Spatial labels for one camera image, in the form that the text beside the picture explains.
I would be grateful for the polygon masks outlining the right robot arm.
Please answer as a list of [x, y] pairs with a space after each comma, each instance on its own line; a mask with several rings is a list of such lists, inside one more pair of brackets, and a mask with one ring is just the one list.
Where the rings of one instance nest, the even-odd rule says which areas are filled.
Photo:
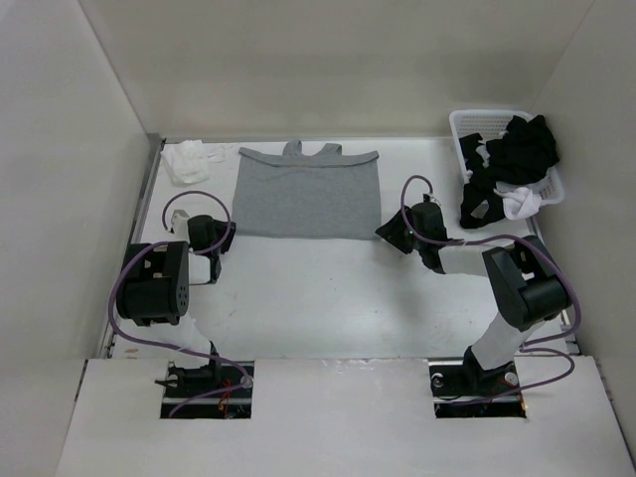
[[523, 343], [571, 303], [539, 237], [525, 236], [505, 246], [464, 245], [447, 236], [442, 212], [428, 201], [406, 207], [376, 235], [404, 254], [417, 252], [438, 274], [466, 274], [489, 280], [497, 314], [463, 357], [461, 382], [470, 392], [486, 392], [497, 371], [513, 361]]

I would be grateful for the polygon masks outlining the grey tank top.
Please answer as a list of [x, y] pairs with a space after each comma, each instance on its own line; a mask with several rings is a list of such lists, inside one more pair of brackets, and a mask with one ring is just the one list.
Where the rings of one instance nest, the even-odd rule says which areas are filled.
[[327, 143], [307, 155], [299, 140], [270, 154], [243, 147], [232, 217], [244, 236], [372, 240], [381, 226], [377, 151], [345, 155]]

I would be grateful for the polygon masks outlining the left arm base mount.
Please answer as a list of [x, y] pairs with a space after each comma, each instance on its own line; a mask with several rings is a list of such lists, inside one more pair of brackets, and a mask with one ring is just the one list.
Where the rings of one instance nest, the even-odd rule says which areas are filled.
[[236, 367], [209, 360], [197, 368], [171, 362], [166, 377], [157, 380], [163, 388], [162, 419], [250, 419], [252, 388], [242, 385]]

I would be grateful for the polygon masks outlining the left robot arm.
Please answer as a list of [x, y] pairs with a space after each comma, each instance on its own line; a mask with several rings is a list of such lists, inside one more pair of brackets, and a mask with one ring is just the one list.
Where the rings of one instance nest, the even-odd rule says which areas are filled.
[[175, 211], [170, 221], [174, 239], [150, 250], [123, 279], [115, 299], [118, 315], [147, 328], [149, 341], [214, 354], [212, 341], [189, 313], [190, 293], [194, 286], [218, 281], [221, 256], [229, 251], [236, 231], [234, 222]]

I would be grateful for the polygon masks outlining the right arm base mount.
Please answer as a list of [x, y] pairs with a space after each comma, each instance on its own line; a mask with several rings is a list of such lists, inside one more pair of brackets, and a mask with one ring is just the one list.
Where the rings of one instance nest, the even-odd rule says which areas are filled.
[[484, 371], [467, 350], [461, 360], [430, 362], [428, 370], [437, 418], [526, 417], [513, 361]]

